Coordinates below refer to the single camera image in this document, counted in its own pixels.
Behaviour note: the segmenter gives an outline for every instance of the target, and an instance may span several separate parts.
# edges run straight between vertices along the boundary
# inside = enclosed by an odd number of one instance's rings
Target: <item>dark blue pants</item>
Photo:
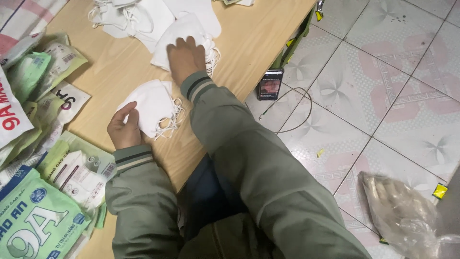
[[[208,154],[179,192],[178,205],[185,215],[185,241],[194,238],[209,223],[247,212],[239,193],[225,177],[216,174]]]

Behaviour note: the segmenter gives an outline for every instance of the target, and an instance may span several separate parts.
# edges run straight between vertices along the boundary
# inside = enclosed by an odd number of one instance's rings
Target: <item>jacket sleeve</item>
[[[204,71],[189,76],[181,93],[193,102],[192,130],[216,172],[239,191],[258,227],[285,258],[371,258],[346,228],[331,193],[283,142]]]
[[[105,198],[117,216],[112,248],[115,259],[176,258],[183,244],[177,201],[167,174],[153,161],[151,147],[115,151],[117,174]]]

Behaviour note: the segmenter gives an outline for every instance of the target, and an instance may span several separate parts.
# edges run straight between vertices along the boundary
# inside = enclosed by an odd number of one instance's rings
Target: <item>green jacket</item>
[[[150,147],[117,150],[118,172],[106,187],[109,212],[118,216],[116,259],[371,258],[345,228],[331,193],[226,87],[200,71],[181,93],[195,107],[193,132],[249,213],[209,224],[184,244],[174,189]]]

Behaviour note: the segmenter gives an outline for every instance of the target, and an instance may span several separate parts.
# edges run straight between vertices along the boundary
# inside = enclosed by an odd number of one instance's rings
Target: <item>left hand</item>
[[[139,112],[134,109],[136,105],[135,101],[125,105],[115,113],[107,126],[107,133],[117,150],[144,144],[138,127]],[[128,121],[124,124],[123,120],[127,115]]]

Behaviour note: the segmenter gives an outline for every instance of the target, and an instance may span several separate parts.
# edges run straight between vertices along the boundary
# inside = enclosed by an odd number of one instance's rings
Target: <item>striped cuff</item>
[[[184,80],[180,86],[180,92],[195,105],[200,99],[200,96],[213,87],[217,86],[207,75],[206,71],[198,71]]]
[[[116,150],[114,152],[117,173],[153,161],[152,148],[139,145]]]

